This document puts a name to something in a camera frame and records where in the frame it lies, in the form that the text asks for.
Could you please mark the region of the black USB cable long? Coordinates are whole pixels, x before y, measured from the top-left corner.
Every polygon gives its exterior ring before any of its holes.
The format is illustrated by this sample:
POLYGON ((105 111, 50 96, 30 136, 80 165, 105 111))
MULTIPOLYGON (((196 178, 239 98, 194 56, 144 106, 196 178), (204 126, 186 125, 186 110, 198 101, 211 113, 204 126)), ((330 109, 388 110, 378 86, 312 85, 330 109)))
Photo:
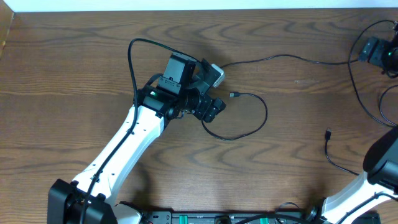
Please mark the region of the black USB cable long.
POLYGON ((365 29, 359 34, 359 36, 356 38, 356 40, 355 40, 354 43, 352 44, 352 46, 351 46, 351 48, 350 48, 350 51, 349 51, 349 54, 348 54, 348 60, 347 60, 346 62, 321 62, 321 61, 310 60, 310 59, 307 59, 307 58, 302 58, 302 57, 299 57, 299 56, 296 56, 296 55, 291 55, 291 54, 277 54, 277 55, 272 55, 272 56, 266 57, 266 58, 260 58, 260 59, 257 59, 257 60, 247 60, 247 61, 240 61, 240 62, 231 62, 231 63, 227 63, 227 64, 225 64, 225 65, 222 65, 221 68, 226 68, 226 67, 229 67, 229 66, 239 65, 239 64, 244 64, 244 63, 256 63, 256 62, 271 60, 271 59, 274 59, 274 58, 277 58, 277 57, 291 57, 291 58, 296 58, 296 59, 302 60, 302 61, 304 61, 304 62, 309 62, 309 63, 314 63, 314 64, 320 64, 320 65, 347 65, 349 77, 350 77, 350 80, 351 80, 351 84, 352 84, 353 89, 354 89, 354 94, 355 94, 355 96, 356 96, 356 99, 357 99, 358 103, 360 104, 360 106, 361 106, 362 109, 364 110, 364 112, 365 112, 371 119, 375 120, 377 123, 379 123, 379 124, 381 124, 381 125, 383 125, 383 126, 386 126, 386 127, 388 127, 388 128, 394 128, 394 127, 397 126, 397 124, 395 124, 395 123, 392 122, 391 120, 387 119, 387 118, 384 116, 383 112, 382 112, 382 99, 385 97, 385 94, 386 94, 389 90, 391 90, 391 89, 393 89, 393 88, 397 88, 397 85, 391 86, 391 87, 389 87, 388 89, 386 89, 386 90, 382 93, 382 95, 381 95, 381 97, 380 97, 380 101, 379 101, 379 104, 378 104, 378 108, 379 108, 379 112, 380 112, 381 116, 382 116, 383 119, 386 121, 386 122, 383 122, 382 120, 376 118, 376 117, 366 108, 366 106, 365 106, 364 103, 362 102, 361 97, 360 97, 360 95, 359 95, 359 91, 358 91, 358 89, 357 89, 357 87, 356 87, 356 84, 355 84, 355 80, 354 80, 354 76, 353 76, 353 72, 352 72, 352 66, 351 66, 352 63, 358 61, 358 59, 352 60, 351 57, 352 57, 352 54, 353 54, 354 47, 355 47, 355 45, 357 44, 357 42, 360 40, 360 38, 362 37, 362 35, 363 35, 368 29, 370 29, 371 27, 373 27, 373 26, 375 26, 375 25, 377 25, 377 24, 383 23, 383 22, 388 22, 388 23, 393 24, 393 25, 394 25, 393 31, 394 31, 395 33, 397 33, 397 21, 393 21, 393 20, 389 20, 389 19, 384 19, 384 20, 377 21, 377 22, 375 22, 375 23, 369 25, 367 28, 365 28, 365 29))

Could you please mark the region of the black USB cable short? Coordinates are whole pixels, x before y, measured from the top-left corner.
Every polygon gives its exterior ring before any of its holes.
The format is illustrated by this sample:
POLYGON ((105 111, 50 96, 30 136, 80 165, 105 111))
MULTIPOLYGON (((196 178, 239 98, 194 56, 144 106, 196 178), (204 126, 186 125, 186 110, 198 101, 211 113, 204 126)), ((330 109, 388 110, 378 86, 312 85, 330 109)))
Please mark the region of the black USB cable short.
POLYGON ((255 130, 253 130, 253 131, 250 131, 250 132, 248 132, 248 133, 244 133, 244 134, 241 134, 241 135, 236 136, 236 137, 226 138, 226 137, 217 135, 217 134, 215 134, 214 132, 210 131, 210 130, 206 127, 205 123, 204 123, 203 121, 201 121, 202 127, 204 128, 204 130, 205 130, 210 136, 212 136, 212 137, 214 137, 214 138, 216 138, 216 139, 218 139, 218 140, 221 140, 221 141, 235 141, 235 140, 238 140, 238 139, 241 139, 241 138, 245 138, 245 137, 247 137, 247 136, 250 136, 250 135, 252 135, 252 134, 254 134, 254 133, 260 131, 260 130, 263 128, 263 126, 266 124, 267 119, 268 119, 268 107, 267 107, 267 104, 266 104, 265 100, 264 100, 263 98, 261 98, 260 96, 255 95, 255 94, 252 94, 252 93, 240 93, 240 92, 238 92, 238 91, 232 91, 232 92, 229 93, 229 97, 230 97, 230 98, 237 98, 237 97, 240 97, 240 96, 251 96, 251 97, 257 98, 257 99, 260 100, 261 103, 264 105, 264 109, 265 109, 265 112, 266 112, 266 113, 265 113, 265 117, 264 117, 264 120, 263 120, 263 122, 261 123, 261 125, 260 125, 257 129, 255 129, 255 130))

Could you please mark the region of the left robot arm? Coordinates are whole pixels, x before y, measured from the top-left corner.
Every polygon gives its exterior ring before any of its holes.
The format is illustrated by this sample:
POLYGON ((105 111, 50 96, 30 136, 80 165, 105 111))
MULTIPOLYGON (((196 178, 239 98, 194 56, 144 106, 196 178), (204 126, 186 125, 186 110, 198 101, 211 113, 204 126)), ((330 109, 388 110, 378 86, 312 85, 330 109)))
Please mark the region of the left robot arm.
POLYGON ((207 94, 224 78, 215 64, 173 53, 165 72, 137 90, 125 121, 96 159, 71 182, 58 179, 50 188, 47 223, 139 223, 141 212, 116 203, 126 177, 171 120, 190 113, 209 123, 225 109, 207 94))

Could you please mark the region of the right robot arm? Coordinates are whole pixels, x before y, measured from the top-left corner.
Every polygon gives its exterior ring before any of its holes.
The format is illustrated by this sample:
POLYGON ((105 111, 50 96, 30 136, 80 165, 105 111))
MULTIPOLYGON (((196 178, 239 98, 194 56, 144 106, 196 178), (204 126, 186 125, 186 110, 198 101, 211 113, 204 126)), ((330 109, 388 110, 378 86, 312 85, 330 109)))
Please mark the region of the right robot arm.
MULTIPOLYGON (((391 40, 370 37, 361 49, 358 60, 377 66, 391 79, 397 78, 397 22, 393 24, 391 40)), ((397 124, 387 119, 382 112, 382 99, 397 85, 386 89, 379 99, 379 112, 383 120, 377 119, 360 99, 351 69, 353 45, 348 55, 348 71, 357 100, 368 116, 390 130, 368 150, 363 161, 362 173, 339 169, 354 174, 356 178, 337 194, 325 198, 315 207, 307 220, 314 223, 354 223, 360 216, 388 200, 397 201, 397 124)))

